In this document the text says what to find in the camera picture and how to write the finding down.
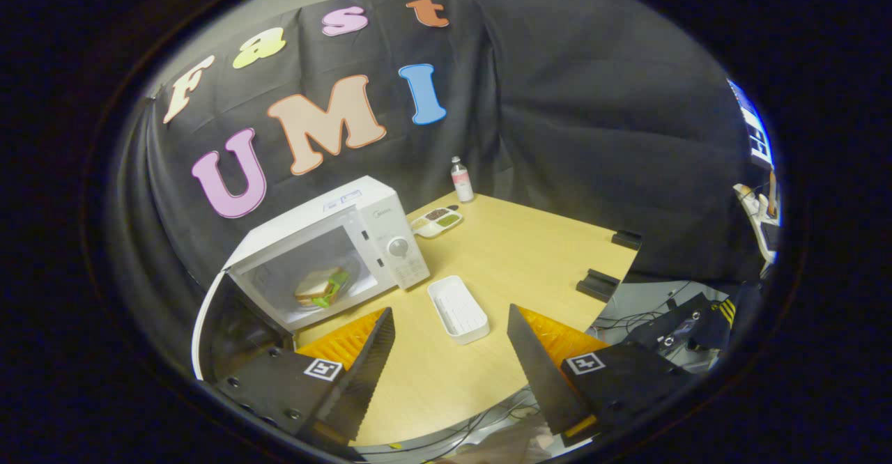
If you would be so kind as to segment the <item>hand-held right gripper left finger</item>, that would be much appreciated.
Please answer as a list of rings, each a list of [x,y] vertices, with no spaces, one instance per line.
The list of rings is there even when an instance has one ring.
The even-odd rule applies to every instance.
[[[326,451],[347,451],[359,435],[390,356],[392,309],[379,309],[300,347],[265,347],[215,375],[229,400],[275,427]]]

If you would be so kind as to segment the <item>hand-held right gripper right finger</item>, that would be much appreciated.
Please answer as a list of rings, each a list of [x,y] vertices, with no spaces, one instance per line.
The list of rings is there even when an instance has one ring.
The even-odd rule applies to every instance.
[[[539,412],[564,444],[627,428],[696,379],[640,344],[611,346],[516,304],[507,336]]]

